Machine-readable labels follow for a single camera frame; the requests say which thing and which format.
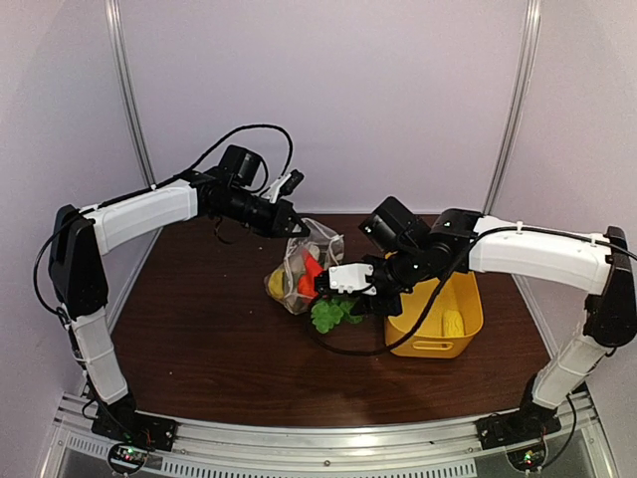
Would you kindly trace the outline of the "yellow toy pepper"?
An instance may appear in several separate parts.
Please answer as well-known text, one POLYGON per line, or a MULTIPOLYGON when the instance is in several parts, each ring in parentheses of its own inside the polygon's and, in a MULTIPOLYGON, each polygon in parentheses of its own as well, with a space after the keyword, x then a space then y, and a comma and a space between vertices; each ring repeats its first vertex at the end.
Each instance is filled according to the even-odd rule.
POLYGON ((282 300, 285 297, 285 271, 283 269, 275 270, 269 277, 267 289, 270 296, 276 300, 282 300))

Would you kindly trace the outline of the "clear dotted zip bag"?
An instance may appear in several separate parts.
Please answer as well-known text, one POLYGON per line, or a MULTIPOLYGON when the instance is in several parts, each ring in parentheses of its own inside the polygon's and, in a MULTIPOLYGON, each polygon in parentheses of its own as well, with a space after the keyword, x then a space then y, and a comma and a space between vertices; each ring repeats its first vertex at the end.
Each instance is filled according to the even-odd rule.
POLYGON ((344 236, 342 234, 338 234, 315 219, 305 217, 304 220, 310 227, 310 236, 289 239, 283 261, 275 269, 285 271, 285 297, 282 300, 276 300, 268 292, 268 279, 275 270, 264 279, 268 296, 293 315, 306 312, 312 301, 298 292, 298 280, 305 271, 303 253, 307 251, 312 254, 323 270, 339 265, 344 257, 344 236))

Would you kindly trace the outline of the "red toy pepper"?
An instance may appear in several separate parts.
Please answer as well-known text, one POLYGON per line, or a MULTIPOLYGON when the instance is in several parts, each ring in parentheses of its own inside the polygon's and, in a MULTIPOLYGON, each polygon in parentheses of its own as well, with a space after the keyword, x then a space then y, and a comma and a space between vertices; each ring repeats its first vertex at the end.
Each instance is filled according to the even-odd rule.
POLYGON ((312 254, 303 253, 305 271, 298 280, 298 292, 307 298, 313 299, 318 293, 315 289, 315 279, 323 272, 323 267, 312 254))

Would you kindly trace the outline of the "green leafy toy vegetable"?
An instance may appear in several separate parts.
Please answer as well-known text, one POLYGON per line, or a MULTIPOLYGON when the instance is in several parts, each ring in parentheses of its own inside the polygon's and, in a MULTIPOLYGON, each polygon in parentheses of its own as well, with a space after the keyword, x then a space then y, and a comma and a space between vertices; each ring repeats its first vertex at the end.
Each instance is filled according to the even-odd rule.
POLYGON ((311 323, 316 331, 323 335, 341 324, 360 324, 363 315, 352 312, 354 305, 355 301, 349 298, 319 299, 311 307, 311 323))

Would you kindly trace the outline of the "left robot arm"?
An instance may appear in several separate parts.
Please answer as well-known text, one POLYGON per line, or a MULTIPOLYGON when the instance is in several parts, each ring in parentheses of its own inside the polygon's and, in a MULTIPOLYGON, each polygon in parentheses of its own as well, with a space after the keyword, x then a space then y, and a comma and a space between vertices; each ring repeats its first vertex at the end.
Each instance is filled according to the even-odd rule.
POLYGON ((58 211, 48 265, 58 311, 99 406, 96 422, 120 441, 136 440, 143 422, 112 341, 107 257, 139 237, 201 217, 232 220, 266 238, 308 236, 289 199, 304 175, 286 167, 271 185, 254 188, 264 162, 260 154, 232 144, 205 171, 190 166, 155 186, 58 211))

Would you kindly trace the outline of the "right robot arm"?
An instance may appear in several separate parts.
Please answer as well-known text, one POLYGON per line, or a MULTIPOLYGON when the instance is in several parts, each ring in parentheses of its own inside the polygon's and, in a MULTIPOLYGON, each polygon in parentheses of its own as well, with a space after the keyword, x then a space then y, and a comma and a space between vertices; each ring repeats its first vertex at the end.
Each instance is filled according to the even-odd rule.
POLYGON ((636 337, 636 293, 622 229, 588 235, 508 222, 479 211, 451 208, 433 224, 387 197, 359 226, 382 251, 330 278, 340 293, 357 296, 364 313, 398 316, 401 295, 455 272, 506 273, 547 280, 585 292, 585 321, 555 358, 528 382, 508 425, 533 438, 596 365, 636 337))

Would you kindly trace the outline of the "yellow plastic basket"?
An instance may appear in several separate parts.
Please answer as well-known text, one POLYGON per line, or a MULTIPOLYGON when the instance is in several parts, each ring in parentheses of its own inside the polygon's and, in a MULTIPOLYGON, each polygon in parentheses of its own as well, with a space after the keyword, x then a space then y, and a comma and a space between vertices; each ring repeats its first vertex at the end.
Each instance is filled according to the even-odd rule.
MULTIPOLYGON (((432 292, 436 279, 417 284, 413 292, 401 296, 402 314, 385 320, 384 338, 389 345, 405 336, 419 319, 432 292)), ((476 275, 455 273, 448 280, 423 324, 411 339, 392 350, 399 357, 419 359, 453 359, 460 355, 482 329, 484 314, 476 275), (446 310, 459 311, 464 319, 465 335, 445 338, 442 315, 446 310)))

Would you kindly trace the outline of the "yellow toy corn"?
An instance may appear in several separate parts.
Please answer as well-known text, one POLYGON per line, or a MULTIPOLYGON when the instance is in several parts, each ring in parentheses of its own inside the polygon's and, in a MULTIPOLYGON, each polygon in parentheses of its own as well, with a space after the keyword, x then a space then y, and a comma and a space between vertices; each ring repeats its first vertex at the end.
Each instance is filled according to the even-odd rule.
POLYGON ((442 315, 442 333, 445 338, 460 338, 465 335, 465 325, 459 311, 446 310, 442 315))

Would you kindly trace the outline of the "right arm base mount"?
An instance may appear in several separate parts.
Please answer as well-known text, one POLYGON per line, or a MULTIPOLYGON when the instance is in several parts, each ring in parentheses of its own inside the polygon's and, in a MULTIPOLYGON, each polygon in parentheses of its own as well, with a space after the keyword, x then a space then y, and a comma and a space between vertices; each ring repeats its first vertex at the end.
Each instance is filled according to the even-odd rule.
POLYGON ((474 422, 483 450, 538 441, 547 434, 561 430, 559 419, 526 416, 520 410, 492 413, 474 422))

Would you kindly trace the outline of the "aluminium front rail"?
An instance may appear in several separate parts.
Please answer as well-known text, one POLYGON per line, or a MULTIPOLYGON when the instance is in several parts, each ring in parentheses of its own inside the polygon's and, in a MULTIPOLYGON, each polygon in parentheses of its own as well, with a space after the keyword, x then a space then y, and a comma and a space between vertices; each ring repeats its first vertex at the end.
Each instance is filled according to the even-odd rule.
POLYGON ((540 477, 615 477, 590 395, 560 407, 540 440, 486 449, 476 417, 336 428, 258 427, 179 419, 169 451, 145 455, 137 477, 525 477, 515 465, 545 450, 540 477))

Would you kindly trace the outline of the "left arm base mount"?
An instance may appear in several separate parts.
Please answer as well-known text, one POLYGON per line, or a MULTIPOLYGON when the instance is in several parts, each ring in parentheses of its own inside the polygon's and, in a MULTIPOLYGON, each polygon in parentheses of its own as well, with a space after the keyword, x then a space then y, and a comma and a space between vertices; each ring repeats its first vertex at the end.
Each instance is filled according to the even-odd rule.
POLYGON ((133 414, 129 423, 99 414, 91 427, 91 432, 98 436, 150 451, 166 452, 173 448, 176 431, 175 420, 138 412, 133 414))

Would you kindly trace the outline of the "right aluminium corner post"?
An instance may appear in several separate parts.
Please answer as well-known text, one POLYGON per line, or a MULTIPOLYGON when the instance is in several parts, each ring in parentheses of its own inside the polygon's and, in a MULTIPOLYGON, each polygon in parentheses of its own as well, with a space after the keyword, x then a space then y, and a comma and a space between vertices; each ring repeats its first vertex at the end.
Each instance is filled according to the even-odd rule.
POLYGON ((513 83, 511 101, 498 150, 495 168, 482 208, 482 211, 485 214, 490 214, 494 211, 498 197, 504 185, 508 166, 513 156, 515 142, 522 122, 525 99, 529 90, 536 58, 541 28, 541 5, 542 2, 540 0, 529 0, 526 2, 518 64, 513 83))

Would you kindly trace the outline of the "aluminium corner post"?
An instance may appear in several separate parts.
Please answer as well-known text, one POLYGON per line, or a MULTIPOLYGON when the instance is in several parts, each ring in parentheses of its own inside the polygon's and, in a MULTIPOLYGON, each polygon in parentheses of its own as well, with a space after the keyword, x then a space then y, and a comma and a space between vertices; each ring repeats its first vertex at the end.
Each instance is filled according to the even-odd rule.
POLYGON ((148 148, 138 112, 131 69, 129 65, 120 2, 106 0, 106 25, 111 44, 115 73, 123 105, 124 116, 143 182, 146 186, 156 182, 153 167, 149 159, 148 148))
POLYGON ((504 185, 508 166, 513 156, 515 142, 522 122, 525 99, 529 90, 536 58, 541 28, 541 5, 542 2, 540 0, 529 0, 526 2, 518 64, 513 83, 511 101, 498 150, 495 168, 482 208, 482 211, 485 214, 490 214, 494 211, 498 197, 504 185))

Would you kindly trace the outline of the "left aluminium corner post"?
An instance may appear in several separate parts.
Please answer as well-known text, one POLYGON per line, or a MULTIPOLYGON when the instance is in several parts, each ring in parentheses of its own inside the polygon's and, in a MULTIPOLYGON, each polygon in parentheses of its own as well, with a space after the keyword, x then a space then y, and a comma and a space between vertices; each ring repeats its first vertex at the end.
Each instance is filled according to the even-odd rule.
POLYGON ((148 148, 138 112, 131 69, 129 65, 120 2, 106 0, 106 25, 111 44, 115 73, 123 105, 124 116, 143 182, 146 186, 156 182, 153 167, 149 159, 148 148))

